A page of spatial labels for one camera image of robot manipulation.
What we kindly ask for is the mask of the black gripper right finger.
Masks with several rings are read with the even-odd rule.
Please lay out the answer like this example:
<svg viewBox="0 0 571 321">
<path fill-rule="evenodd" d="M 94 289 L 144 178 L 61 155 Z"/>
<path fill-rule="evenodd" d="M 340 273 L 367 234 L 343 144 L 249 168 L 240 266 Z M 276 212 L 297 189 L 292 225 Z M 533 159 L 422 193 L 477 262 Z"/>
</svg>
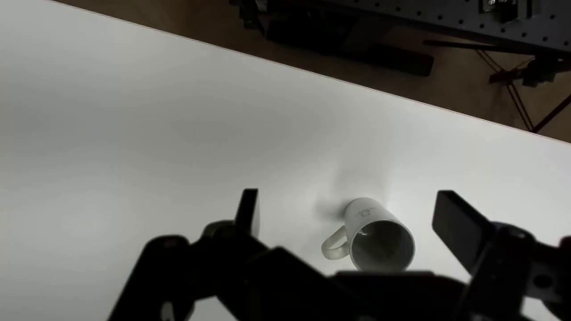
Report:
<svg viewBox="0 0 571 321">
<path fill-rule="evenodd" d="M 461 266 L 472 273 L 493 235 L 493 223 L 456 191 L 440 191 L 433 230 Z"/>
</svg>

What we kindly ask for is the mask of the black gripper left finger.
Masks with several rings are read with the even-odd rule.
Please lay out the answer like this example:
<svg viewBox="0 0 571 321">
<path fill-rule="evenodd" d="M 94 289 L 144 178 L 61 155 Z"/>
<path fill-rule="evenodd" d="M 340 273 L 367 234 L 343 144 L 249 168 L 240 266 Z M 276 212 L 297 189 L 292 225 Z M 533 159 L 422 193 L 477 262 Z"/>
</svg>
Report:
<svg viewBox="0 0 571 321">
<path fill-rule="evenodd" d="M 236 228 L 258 237 L 260 235 L 260 191 L 245 189 L 238 205 Z"/>
</svg>

